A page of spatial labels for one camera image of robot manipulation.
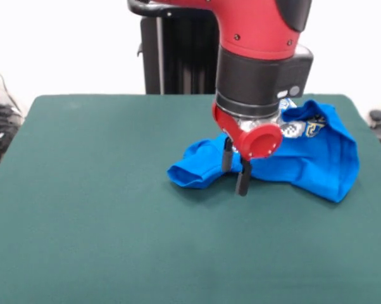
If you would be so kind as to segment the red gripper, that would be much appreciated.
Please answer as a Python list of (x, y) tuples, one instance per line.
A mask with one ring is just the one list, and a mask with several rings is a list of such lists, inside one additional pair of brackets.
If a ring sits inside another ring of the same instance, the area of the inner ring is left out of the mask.
[(242, 170), (237, 177), (235, 192), (239, 196), (246, 196), (251, 180), (251, 163), (248, 160), (272, 155), (282, 143), (282, 131), (272, 122), (237, 118), (225, 112), (216, 103), (212, 105), (212, 114), (219, 128), (227, 136), (223, 148), (222, 171), (231, 171), (233, 152), (236, 150), (242, 157)]

